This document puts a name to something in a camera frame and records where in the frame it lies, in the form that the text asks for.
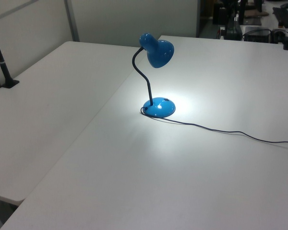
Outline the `dark Franka gripper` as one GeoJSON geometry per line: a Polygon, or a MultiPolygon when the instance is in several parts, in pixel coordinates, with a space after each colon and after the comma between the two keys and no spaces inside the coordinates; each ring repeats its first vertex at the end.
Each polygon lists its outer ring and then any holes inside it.
{"type": "Polygon", "coordinates": [[[232,34],[234,34],[234,40],[241,40],[241,27],[238,22],[228,22],[225,27],[226,40],[232,40],[232,34]]]}

